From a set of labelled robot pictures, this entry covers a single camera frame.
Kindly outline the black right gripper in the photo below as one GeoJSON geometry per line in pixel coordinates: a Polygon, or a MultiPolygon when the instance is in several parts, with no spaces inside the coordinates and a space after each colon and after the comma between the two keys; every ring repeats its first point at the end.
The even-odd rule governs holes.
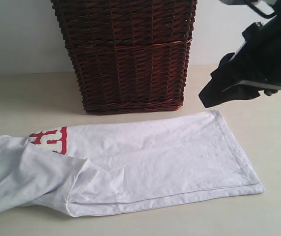
{"type": "Polygon", "coordinates": [[[252,11],[268,20],[254,22],[243,32],[244,44],[232,58],[210,74],[211,79],[198,97],[205,108],[234,100],[252,100],[260,91],[281,90],[281,0],[268,5],[266,14],[248,3],[252,11]]]}

